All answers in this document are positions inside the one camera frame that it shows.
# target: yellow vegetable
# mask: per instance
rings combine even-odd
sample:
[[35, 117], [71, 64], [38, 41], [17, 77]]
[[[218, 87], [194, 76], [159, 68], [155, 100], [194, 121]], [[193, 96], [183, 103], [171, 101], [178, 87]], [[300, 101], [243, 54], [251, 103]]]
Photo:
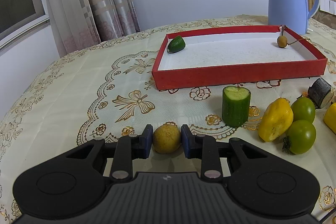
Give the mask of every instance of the yellow vegetable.
[[181, 132], [176, 126], [163, 124], [153, 133], [152, 143], [156, 152], [160, 154], [172, 153], [181, 144]]
[[261, 120], [258, 128], [259, 137], [265, 142], [272, 142], [291, 126], [293, 111], [284, 98], [278, 98], [271, 103]]
[[328, 108], [323, 121], [336, 134], [336, 103]]

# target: red box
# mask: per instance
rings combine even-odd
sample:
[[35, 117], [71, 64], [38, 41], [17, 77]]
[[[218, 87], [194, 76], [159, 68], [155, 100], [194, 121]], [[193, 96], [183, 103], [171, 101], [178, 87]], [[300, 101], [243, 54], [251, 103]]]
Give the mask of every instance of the red box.
[[[235, 39], [225, 40], [222, 38], [222, 41], [203, 41], [199, 40], [207, 39], [208, 37], [202, 37], [204, 35], [212, 34], [230, 34], [230, 37], [235, 37]], [[186, 48], [180, 52], [167, 55], [166, 48], [169, 39], [173, 39], [176, 36], [191, 37], [193, 39], [191, 44], [188, 44], [186, 41]], [[284, 35], [288, 37], [288, 43], [293, 42], [297, 39], [302, 39], [298, 42], [295, 42], [293, 45], [287, 46], [285, 49], [281, 49], [276, 45], [276, 37], [280, 35], [279, 26], [265, 26], [265, 25], [253, 25], [253, 26], [233, 26], [233, 27], [219, 27], [219, 28], [208, 28], [208, 29], [199, 29], [191, 30], [185, 32], [169, 33], [163, 40], [163, 43], [160, 47], [159, 53], [155, 60], [152, 74], [155, 80], [155, 84], [158, 90], [167, 90], [167, 89], [179, 89], [179, 88], [190, 88], [196, 86], [210, 86], [210, 85], [225, 85], [225, 84], [236, 84], [236, 83], [246, 83], [246, 82], [257, 82], [257, 81], [267, 81], [267, 80], [279, 80], [279, 79], [288, 79], [288, 78], [299, 78], [299, 77], [310, 77], [310, 76], [319, 76], [323, 75], [325, 67], [327, 64], [327, 58], [312, 44], [307, 40], [302, 39], [300, 35], [293, 32], [292, 30], [286, 28]], [[228, 35], [222, 36], [209, 36], [209, 37], [228, 37]], [[226, 56], [225, 54], [220, 55], [217, 53], [209, 53], [210, 55], [204, 55], [204, 49], [210, 48], [210, 45], [219, 47], [219, 49], [231, 51], [231, 56]], [[230, 64], [230, 59], [234, 60], [234, 54], [232, 53], [237, 48], [237, 51], [242, 51], [243, 47], [246, 47], [246, 50], [249, 50], [246, 53], [246, 56], [242, 57], [242, 54], [239, 55], [239, 59], [246, 58], [245, 64]], [[262, 45], [266, 45], [265, 51], [262, 48]], [[199, 48], [199, 55], [206, 56], [208, 63], [213, 63], [212, 59], [215, 59], [215, 62], [221, 62], [221, 58], [226, 59], [226, 63], [229, 65], [212, 65], [212, 66], [199, 66], [197, 67], [187, 67], [187, 68], [178, 68], [178, 69], [159, 69], [160, 63], [163, 56], [165, 60], [169, 63], [169, 57], [172, 55], [174, 59], [179, 58], [178, 61], [174, 61], [173, 67], [179, 63], [183, 63], [183, 60], [187, 62], [188, 60], [192, 63], [194, 60], [195, 63], [201, 62], [199, 56], [197, 55], [197, 49]], [[256, 55], [264, 55], [267, 58], [276, 58], [276, 59], [286, 59], [287, 56], [293, 54], [293, 58], [299, 58], [300, 56], [311, 55], [311, 60], [301, 60], [301, 61], [285, 61], [285, 62], [265, 62], [256, 63]], [[248, 63], [250, 59], [254, 59], [253, 63]]]

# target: floral tablecloth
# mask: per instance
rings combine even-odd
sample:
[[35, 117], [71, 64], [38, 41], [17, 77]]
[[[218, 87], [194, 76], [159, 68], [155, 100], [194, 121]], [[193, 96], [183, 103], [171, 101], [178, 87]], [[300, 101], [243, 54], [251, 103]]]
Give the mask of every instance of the floral tablecloth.
[[[12, 185], [24, 170], [96, 137], [115, 142], [121, 136], [141, 134], [148, 123], [154, 129], [163, 123], [178, 127], [186, 123], [194, 134], [221, 141], [239, 137], [309, 170], [322, 191], [313, 215], [322, 218], [335, 207], [336, 192], [336, 135], [322, 121], [326, 108], [316, 111], [316, 141], [303, 155], [283, 153], [281, 140], [261, 142], [256, 131], [269, 103], [278, 97], [294, 102], [316, 77], [237, 84], [252, 93], [249, 121], [238, 129], [221, 120], [224, 86], [157, 90], [152, 78], [151, 69], [166, 33], [261, 24], [267, 24], [267, 17], [241, 15], [168, 25], [103, 42], [51, 64], [0, 124], [0, 223], [11, 223], [21, 214]], [[310, 28], [313, 32], [306, 36], [328, 58], [324, 78], [336, 86], [336, 31], [315, 20], [310, 20]], [[229, 175], [225, 159], [222, 166], [224, 175]], [[134, 172], [199, 172], [200, 167], [200, 160], [186, 159], [182, 148], [171, 155], [151, 151], [149, 159], [133, 161]]]

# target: silver screw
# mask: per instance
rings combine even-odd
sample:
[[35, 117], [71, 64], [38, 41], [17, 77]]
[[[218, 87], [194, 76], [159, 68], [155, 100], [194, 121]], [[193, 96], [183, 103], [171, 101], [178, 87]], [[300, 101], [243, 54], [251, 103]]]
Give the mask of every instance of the silver screw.
[[124, 170], [117, 170], [112, 173], [112, 177], [115, 179], [125, 179], [128, 177], [128, 172]]
[[210, 179], [216, 179], [221, 176], [221, 173], [217, 170], [207, 170], [204, 172], [204, 175]]

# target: green tomato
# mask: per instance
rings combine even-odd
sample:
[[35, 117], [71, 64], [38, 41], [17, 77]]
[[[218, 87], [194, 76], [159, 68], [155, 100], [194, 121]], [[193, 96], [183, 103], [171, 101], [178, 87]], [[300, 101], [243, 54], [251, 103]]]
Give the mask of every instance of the green tomato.
[[303, 154], [314, 144], [316, 130], [311, 122], [298, 120], [292, 123], [283, 139], [282, 149], [293, 154]]
[[293, 111], [293, 122], [298, 120], [306, 120], [313, 123], [315, 119], [314, 103], [307, 97], [300, 97], [291, 106]]

